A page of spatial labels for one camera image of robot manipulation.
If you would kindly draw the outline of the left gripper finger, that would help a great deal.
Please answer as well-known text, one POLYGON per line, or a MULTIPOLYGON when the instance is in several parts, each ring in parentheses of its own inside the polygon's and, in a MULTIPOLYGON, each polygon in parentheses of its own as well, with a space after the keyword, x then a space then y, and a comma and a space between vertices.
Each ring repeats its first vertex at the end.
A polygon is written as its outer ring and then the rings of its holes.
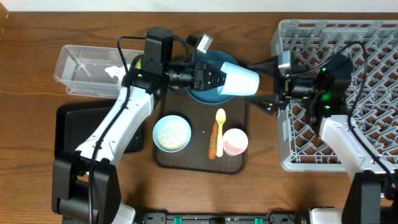
POLYGON ((224 82, 226 79, 225 72, 222 72, 219 67, 208 62, 206 77, 210 82, 224 82))
POLYGON ((220 81, 220 82, 208 81, 206 89, 207 90, 216 89, 217 91, 222 91, 223 87, 224 87, 224 81, 220 81))

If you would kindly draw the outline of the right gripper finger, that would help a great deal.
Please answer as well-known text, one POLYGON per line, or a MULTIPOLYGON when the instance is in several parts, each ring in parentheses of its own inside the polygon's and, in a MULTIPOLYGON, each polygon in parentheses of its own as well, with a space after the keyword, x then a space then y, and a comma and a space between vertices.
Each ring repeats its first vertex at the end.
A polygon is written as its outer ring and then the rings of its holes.
POLYGON ((277 95, 249 96, 248 101, 269 115, 273 115, 279 107, 279 97, 277 95))
POLYGON ((248 65, 247 68, 268 77, 277 77, 280 74, 278 65, 278 56, 276 55, 263 62, 248 65))

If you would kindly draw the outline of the light blue cup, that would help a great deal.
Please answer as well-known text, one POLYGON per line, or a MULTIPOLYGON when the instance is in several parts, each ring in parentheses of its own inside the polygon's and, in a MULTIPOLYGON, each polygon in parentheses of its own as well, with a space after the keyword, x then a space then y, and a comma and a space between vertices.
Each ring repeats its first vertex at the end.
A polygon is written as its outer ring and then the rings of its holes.
POLYGON ((221 71, 226 74, 223 86, 217 88, 219 95, 252 96, 259 88, 259 74, 229 62, 225 62, 221 71))

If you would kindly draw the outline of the pink white cup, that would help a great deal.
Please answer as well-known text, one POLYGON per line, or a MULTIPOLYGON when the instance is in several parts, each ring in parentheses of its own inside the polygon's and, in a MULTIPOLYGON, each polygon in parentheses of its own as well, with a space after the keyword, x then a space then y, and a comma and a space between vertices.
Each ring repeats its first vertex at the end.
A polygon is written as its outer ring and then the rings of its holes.
POLYGON ((227 130, 223 135, 223 149, 229 156, 242 154, 248 148, 248 136, 241 129, 227 130))

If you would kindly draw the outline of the white tissue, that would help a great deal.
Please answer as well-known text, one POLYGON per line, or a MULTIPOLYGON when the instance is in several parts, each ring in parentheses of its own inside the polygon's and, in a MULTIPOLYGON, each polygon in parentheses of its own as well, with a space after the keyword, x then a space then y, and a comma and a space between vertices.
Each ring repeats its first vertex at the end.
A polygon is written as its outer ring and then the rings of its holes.
POLYGON ((111 78, 117 78, 117 88, 118 88, 118 90, 121 90, 122 89, 122 85, 123 85, 123 78, 126 75, 125 67, 112 66, 112 67, 105 68, 104 71, 111 78))

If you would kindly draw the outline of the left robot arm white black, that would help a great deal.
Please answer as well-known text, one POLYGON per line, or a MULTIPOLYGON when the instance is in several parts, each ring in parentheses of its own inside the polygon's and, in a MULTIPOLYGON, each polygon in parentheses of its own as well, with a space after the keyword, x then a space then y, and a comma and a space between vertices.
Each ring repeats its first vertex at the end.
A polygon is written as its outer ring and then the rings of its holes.
POLYGON ((53 162, 52 211, 82 223, 134 223, 136 210, 121 201, 117 168, 124 151, 157 102, 172 87, 207 91, 224 85, 226 75, 206 61, 172 60, 175 41, 198 50, 207 42, 181 39, 162 27, 148 29, 142 54, 123 60, 121 90, 104 120, 74 152, 61 151, 53 162))

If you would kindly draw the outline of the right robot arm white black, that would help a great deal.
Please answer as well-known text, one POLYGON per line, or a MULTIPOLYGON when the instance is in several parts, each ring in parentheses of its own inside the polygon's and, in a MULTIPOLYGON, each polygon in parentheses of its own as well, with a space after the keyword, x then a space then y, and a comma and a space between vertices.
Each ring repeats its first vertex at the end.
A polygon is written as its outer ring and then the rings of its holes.
POLYGON ((248 68, 274 79, 273 95, 252 96, 249 101, 273 114, 286 109, 290 100, 302 100, 307 123, 337 155, 351 179, 344 207, 313 208, 308 223, 397 223, 397 166, 382 159, 346 104, 352 61, 335 54, 304 71, 285 51, 248 68))

